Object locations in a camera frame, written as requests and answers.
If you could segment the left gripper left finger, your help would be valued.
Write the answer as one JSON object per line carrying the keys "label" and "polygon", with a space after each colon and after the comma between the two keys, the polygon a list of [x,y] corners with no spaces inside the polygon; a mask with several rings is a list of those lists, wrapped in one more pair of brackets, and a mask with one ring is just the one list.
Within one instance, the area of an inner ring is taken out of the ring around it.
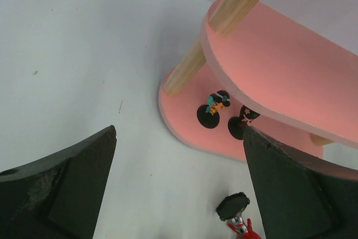
{"label": "left gripper left finger", "polygon": [[92,238],[115,148],[111,125],[1,172],[1,238]]}

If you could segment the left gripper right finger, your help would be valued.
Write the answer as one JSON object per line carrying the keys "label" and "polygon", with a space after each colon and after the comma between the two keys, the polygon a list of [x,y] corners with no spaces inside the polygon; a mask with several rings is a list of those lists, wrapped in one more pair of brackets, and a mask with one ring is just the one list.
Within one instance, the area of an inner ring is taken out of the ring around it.
{"label": "left gripper right finger", "polygon": [[357,170],[254,127],[243,145],[267,238],[357,238]]}

